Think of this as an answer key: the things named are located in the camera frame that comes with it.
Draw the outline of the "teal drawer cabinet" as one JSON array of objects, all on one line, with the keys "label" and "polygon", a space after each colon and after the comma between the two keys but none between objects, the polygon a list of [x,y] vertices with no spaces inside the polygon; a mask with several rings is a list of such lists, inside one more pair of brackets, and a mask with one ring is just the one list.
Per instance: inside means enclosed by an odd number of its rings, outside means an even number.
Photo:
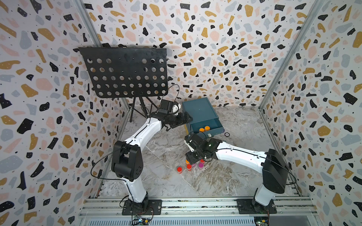
[{"label": "teal drawer cabinet", "polygon": [[193,120],[185,125],[186,134],[199,133],[200,128],[209,126],[209,131],[199,134],[200,137],[214,137],[225,132],[219,116],[211,105],[208,98],[200,98],[182,103],[183,113],[187,112]]}]

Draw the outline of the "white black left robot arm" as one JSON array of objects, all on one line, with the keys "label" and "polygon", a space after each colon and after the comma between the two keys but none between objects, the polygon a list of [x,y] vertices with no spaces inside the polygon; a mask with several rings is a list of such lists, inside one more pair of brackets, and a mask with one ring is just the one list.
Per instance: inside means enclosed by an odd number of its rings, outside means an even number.
[{"label": "white black left robot arm", "polygon": [[166,125],[168,129],[174,129],[191,121],[188,113],[171,115],[153,112],[135,134],[115,143],[111,170],[125,184],[132,202],[142,203],[148,195],[140,178],[143,170],[142,150]]}]

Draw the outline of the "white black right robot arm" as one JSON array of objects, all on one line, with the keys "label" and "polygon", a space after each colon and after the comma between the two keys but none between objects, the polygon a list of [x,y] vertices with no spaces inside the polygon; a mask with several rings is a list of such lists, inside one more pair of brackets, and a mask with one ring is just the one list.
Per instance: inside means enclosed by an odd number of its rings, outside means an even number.
[{"label": "white black right robot arm", "polygon": [[285,193],[289,170],[276,150],[248,150],[220,139],[202,138],[198,134],[187,135],[184,142],[190,149],[185,154],[190,164],[215,159],[237,163],[262,174],[263,182],[253,197],[253,206],[266,207],[276,195]]}]

